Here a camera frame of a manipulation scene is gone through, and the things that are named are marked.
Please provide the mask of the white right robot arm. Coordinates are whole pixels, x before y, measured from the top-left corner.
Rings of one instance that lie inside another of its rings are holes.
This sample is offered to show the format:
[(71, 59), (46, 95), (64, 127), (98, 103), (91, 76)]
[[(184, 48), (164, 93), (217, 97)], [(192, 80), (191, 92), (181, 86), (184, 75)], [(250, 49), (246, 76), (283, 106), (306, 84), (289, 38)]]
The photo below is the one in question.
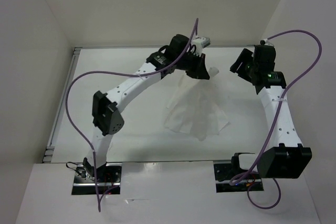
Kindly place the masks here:
[(268, 134), (253, 163), (261, 178), (297, 179), (312, 159), (304, 147), (290, 113), (287, 83), (281, 71), (275, 71), (276, 50), (269, 45), (243, 49), (230, 67), (232, 73), (251, 83), (266, 115)]

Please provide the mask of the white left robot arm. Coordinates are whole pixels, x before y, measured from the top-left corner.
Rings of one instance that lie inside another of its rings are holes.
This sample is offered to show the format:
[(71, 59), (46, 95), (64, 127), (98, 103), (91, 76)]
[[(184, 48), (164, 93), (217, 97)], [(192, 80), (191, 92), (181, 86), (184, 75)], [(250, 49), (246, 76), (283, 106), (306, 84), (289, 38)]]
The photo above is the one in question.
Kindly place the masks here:
[(121, 113), (133, 99), (175, 70), (185, 71), (192, 79), (209, 79), (203, 49), (210, 43), (207, 37), (189, 40), (186, 36), (177, 34), (169, 45), (150, 54), (135, 77), (126, 79), (106, 93), (97, 91), (93, 95), (94, 150), (83, 159), (86, 176), (91, 181), (98, 182), (103, 179), (111, 140), (124, 126)]

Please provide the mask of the white pleated skirt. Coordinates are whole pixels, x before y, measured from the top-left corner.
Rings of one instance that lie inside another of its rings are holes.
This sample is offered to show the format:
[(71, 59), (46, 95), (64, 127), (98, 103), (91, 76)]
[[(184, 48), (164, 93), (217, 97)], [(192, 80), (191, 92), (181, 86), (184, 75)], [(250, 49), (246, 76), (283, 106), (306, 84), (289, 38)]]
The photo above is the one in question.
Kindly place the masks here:
[(190, 135), (199, 141), (218, 135), (229, 124), (229, 119), (218, 100), (216, 67), (208, 69), (209, 80), (188, 76), (179, 79), (177, 88), (166, 105), (163, 126), (176, 133)]

